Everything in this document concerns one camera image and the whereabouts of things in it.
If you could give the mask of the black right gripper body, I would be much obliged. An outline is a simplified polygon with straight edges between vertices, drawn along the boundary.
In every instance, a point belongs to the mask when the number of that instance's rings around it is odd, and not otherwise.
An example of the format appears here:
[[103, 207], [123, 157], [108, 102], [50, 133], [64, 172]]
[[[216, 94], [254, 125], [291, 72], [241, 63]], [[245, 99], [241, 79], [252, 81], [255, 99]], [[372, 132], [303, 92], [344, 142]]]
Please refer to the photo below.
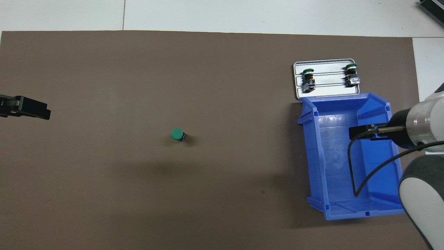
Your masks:
[[396, 112], [388, 122], [388, 127], [398, 127], [402, 126], [403, 130], [390, 132], [388, 137], [399, 147], [401, 148], [412, 148], [413, 142], [409, 138], [407, 133], [407, 116], [409, 114], [410, 109], [404, 109]]

